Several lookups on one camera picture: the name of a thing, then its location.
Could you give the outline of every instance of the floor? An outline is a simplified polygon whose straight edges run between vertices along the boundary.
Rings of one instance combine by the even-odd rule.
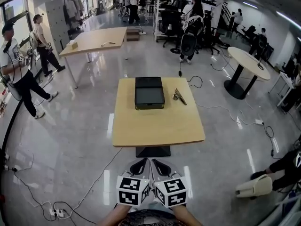
[[[94,17],[94,28],[112,26],[116,18],[114,12]],[[100,176],[106,165],[120,150],[111,142],[114,105],[121,78],[139,76],[177,77],[179,71],[178,55],[169,50],[174,44],[156,43],[151,34],[152,27],[145,27],[147,35],[139,42],[129,42],[128,60],[119,59],[121,51],[91,53],[92,62],[87,64],[85,55],[68,58],[78,89],[70,87],[67,71],[55,73],[53,81],[45,87],[46,91],[58,90],[59,95],[51,102],[43,102],[39,109],[46,112],[40,120],[33,119],[24,105],[18,112],[11,130],[6,151],[10,155],[8,165],[18,169],[32,168],[18,172],[26,182],[34,197],[40,202],[64,201],[72,207],[87,194],[93,182]],[[192,60],[192,65],[182,64],[183,77],[188,80],[197,75],[190,84],[202,85],[200,89],[191,87],[199,105],[223,106],[206,109],[198,107],[206,140],[190,145],[171,147],[172,156],[164,158],[186,176],[191,187],[187,208],[206,226],[245,226],[257,225],[274,208],[284,195],[272,192],[256,200],[238,199],[235,196],[237,185],[248,181],[257,170],[267,168],[275,159],[271,158],[272,144],[265,135],[263,126],[245,125],[240,119],[252,123],[261,118],[275,132],[275,157],[283,156],[291,149],[300,131],[299,113],[291,110],[293,118],[284,115],[277,107],[277,91],[271,94],[277,73],[270,67],[270,81],[257,81],[246,100],[237,100],[225,90],[223,83],[234,74],[232,68],[237,63],[233,59],[214,56],[208,50],[201,50]],[[240,78],[244,88],[250,80]],[[41,102],[32,93],[35,104]],[[96,181],[81,203],[77,212],[91,221],[100,221],[116,204],[117,175],[124,166],[135,159],[135,149],[123,148],[104,174]],[[47,222],[40,207],[32,200],[29,190],[18,181],[12,171],[2,174],[2,193],[6,197],[4,210],[9,225],[73,225],[70,219]],[[64,204],[61,208],[69,209]],[[43,208],[45,217],[50,219],[49,204]],[[92,225],[73,214],[77,225]]]

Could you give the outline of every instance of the wooden tabletop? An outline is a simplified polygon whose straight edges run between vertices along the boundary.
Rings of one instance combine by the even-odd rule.
[[[71,46],[67,46],[60,53],[60,57],[89,53],[99,50],[120,48],[122,46],[126,32],[127,27],[99,29],[89,32],[83,32],[75,39],[78,47],[76,49],[72,49]]]
[[[201,142],[205,133],[185,78],[162,78],[164,109],[135,109],[135,79],[119,80],[113,123],[116,147],[164,146]],[[173,100],[178,88],[187,105]]]
[[[267,68],[262,63],[260,63],[260,65],[263,67],[263,70],[261,70],[258,67],[259,61],[252,55],[235,47],[229,47],[228,52],[241,66],[255,74],[257,77],[260,77],[267,81],[271,79]]]

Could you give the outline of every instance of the black box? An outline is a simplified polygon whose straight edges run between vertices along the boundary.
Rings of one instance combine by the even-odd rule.
[[[160,77],[140,77],[135,83],[136,110],[163,109],[165,104]]]

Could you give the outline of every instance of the white round table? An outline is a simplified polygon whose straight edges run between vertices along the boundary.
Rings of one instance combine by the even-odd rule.
[[[244,99],[258,77],[267,81],[270,80],[271,76],[266,67],[252,55],[235,47],[229,47],[228,52],[239,64],[232,79],[224,82],[225,89],[234,98]],[[245,90],[237,84],[237,80],[244,68],[254,74],[254,77]]]

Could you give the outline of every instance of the ceiling light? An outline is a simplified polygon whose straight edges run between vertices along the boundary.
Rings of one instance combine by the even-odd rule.
[[[243,2],[243,3],[246,4],[246,5],[248,5],[248,6],[251,6],[251,7],[253,7],[253,8],[258,9],[258,7],[254,6],[254,5],[252,5],[252,4],[249,4],[249,3],[247,3],[247,2]]]
[[[296,22],[294,22],[292,19],[290,19],[289,17],[285,16],[284,14],[282,14],[282,13],[280,13],[278,11],[277,11],[277,14],[279,14],[284,19],[286,19],[287,21],[289,21],[290,23],[292,23],[293,25],[295,25],[297,28],[299,28],[301,30],[301,26],[299,24],[297,24]]]

